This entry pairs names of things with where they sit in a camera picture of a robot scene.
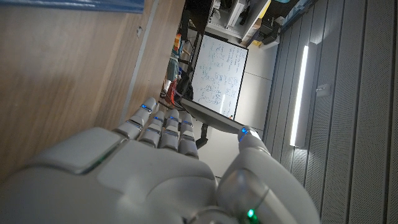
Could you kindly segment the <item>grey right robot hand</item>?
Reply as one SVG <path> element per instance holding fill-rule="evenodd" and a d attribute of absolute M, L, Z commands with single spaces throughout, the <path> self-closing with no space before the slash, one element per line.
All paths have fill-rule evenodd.
<path fill-rule="evenodd" d="M 198 103 L 148 98 L 116 129 L 91 128 L 33 157 L 1 185 L 2 223 L 319 223 L 297 179 L 258 133 Z M 199 160 L 193 119 L 237 136 L 222 177 Z"/>

